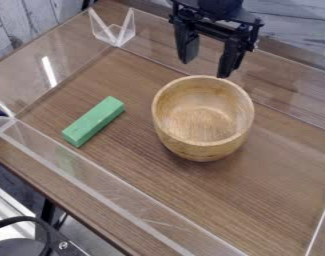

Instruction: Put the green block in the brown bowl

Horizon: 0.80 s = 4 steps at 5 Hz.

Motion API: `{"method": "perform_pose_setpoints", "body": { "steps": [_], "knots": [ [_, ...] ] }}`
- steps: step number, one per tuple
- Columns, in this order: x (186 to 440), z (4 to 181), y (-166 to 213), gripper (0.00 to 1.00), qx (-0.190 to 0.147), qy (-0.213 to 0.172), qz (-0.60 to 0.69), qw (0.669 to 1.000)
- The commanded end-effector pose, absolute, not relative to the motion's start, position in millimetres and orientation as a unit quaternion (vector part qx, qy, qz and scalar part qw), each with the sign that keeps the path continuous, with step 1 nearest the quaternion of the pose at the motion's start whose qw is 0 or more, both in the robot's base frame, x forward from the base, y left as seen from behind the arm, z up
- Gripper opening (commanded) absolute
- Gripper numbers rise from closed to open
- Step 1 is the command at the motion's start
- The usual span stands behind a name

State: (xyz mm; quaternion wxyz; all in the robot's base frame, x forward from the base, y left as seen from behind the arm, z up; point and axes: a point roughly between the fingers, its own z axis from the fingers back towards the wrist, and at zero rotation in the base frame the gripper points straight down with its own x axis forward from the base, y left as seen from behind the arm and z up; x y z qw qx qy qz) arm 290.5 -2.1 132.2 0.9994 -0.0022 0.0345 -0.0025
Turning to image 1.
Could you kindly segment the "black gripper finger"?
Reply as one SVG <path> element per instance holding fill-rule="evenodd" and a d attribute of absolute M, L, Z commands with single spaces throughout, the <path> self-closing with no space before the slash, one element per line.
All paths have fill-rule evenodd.
<path fill-rule="evenodd" d="M 238 37 L 231 37 L 224 42 L 223 53 L 219 58 L 218 78 L 227 78 L 231 72 L 239 68 L 246 53 L 246 42 Z"/>
<path fill-rule="evenodd" d="M 199 35 L 192 23 L 173 21 L 173 35 L 179 60 L 187 64 L 198 55 Z"/>

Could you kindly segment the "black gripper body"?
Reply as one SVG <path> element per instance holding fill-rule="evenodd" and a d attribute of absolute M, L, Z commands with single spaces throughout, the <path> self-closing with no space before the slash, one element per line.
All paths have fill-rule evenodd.
<path fill-rule="evenodd" d="M 235 36 L 252 51 L 263 21 L 242 7 L 243 0 L 171 0 L 169 23 L 176 36 L 202 33 L 220 41 Z"/>

